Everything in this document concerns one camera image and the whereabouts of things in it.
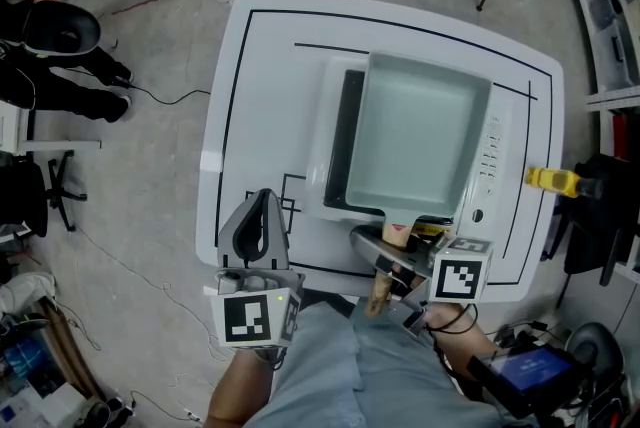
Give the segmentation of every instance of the light blue shirt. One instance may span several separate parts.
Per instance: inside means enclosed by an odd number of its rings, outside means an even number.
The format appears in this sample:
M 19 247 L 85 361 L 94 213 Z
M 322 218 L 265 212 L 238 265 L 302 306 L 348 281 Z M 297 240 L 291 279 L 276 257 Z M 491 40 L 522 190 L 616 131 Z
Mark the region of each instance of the light blue shirt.
M 504 408 L 470 401 L 454 387 L 424 333 L 415 341 L 383 313 L 347 320 L 327 304 L 298 316 L 269 403 L 247 428 L 498 428 Z

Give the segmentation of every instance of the human arm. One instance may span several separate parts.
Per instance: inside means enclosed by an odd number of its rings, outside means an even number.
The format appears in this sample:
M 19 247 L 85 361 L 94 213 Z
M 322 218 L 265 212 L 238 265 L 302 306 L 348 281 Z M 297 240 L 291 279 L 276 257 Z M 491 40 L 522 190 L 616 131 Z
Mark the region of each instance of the human arm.
M 460 305 L 447 303 L 430 303 L 425 315 L 425 322 L 431 328 L 443 327 L 456 318 L 463 308 Z M 438 346 L 447 357 L 453 371 L 465 378 L 474 380 L 467 371 L 467 364 L 474 355 L 491 353 L 500 348 L 482 332 L 468 313 L 464 313 L 458 321 L 446 328 L 447 332 L 463 332 L 447 334 L 432 332 Z
M 273 371 L 255 352 L 239 350 L 213 391 L 204 428 L 243 426 L 269 401 Z

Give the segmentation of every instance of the white marker cube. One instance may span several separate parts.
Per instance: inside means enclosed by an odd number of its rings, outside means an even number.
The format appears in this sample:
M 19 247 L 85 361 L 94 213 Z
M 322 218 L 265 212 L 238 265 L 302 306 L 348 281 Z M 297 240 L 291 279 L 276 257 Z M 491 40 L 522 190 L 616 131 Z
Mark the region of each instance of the white marker cube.
M 473 303 L 487 282 L 493 243 L 456 236 L 438 251 L 433 263 L 429 300 Z
M 225 347 L 289 346 L 300 298 L 289 288 L 210 297 L 218 344 Z

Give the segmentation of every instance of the white table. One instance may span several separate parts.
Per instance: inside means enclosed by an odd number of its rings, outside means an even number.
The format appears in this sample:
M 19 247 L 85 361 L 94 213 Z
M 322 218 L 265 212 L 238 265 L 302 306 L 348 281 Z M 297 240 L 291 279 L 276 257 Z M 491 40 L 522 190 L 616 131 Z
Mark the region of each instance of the white table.
M 100 149 L 99 140 L 27 140 L 29 110 L 0 101 L 0 151 L 24 154 L 37 151 L 88 151 Z
M 306 215 L 304 178 L 329 58 L 366 58 L 372 50 L 464 67 L 490 78 L 508 97 L 512 121 L 482 301 L 521 299 L 538 266 L 554 205 L 552 194 L 524 186 L 522 179 L 529 166 L 560 165 L 560 65 L 477 26 L 370 0 L 234 3 L 201 155 L 199 258 L 217 266 L 217 234 L 224 222 L 247 192 L 271 188 L 284 198 L 289 258 L 294 269 L 307 275 L 305 285 L 369 294 L 371 267 L 349 244 L 353 224 Z

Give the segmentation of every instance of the concrete floor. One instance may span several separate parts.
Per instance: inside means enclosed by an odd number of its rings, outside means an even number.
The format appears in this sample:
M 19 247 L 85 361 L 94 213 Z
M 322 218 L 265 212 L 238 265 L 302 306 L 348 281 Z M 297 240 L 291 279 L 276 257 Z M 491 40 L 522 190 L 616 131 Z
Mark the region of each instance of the concrete floor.
M 209 91 L 230 11 L 216 0 L 158 0 L 111 15 L 142 0 L 69 0 L 100 16 L 108 39 L 118 39 L 115 56 L 135 71 L 136 84 L 174 100 L 193 89 Z M 462 19 L 520 41 L 557 59 L 564 67 L 566 125 L 564 165 L 592 152 L 592 127 L 583 109 L 592 80 L 590 62 L 573 0 L 382 0 Z M 93 78 L 67 73 L 79 84 Z M 208 349 L 205 328 L 163 292 L 188 306 L 213 329 L 202 287 L 213 268 L 194 249 L 199 153 L 209 98 L 196 94 L 176 106 L 162 106 L 132 92 L 133 108 L 115 124 L 66 113 L 37 115 L 38 138 L 99 139 L 101 151 L 77 153 L 69 177 L 89 201 L 74 204 L 80 228 L 99 246 L 138 273 L 134 275 L 94 246 L 82 232 L 67 233 L 52 213 L 49 235 L 34 242 L 58 280 L 60 300 L 84 320 L 102 351 L 78 334 L 89 366 L 106 389 L 129 398 L 138 390 L 172 414 L 183 406 L 206 413 L 213 385 L 228 352 Z M 48 155 L 38 155 L 44 163 Z M 493 330 L 503 320 L 537 317 L 558 292 L 561 260 L 545 263 L 527 299 L 481 307 L 481 325 Z M 137 421 L 145 426 L 183 426 L 141 399 Z

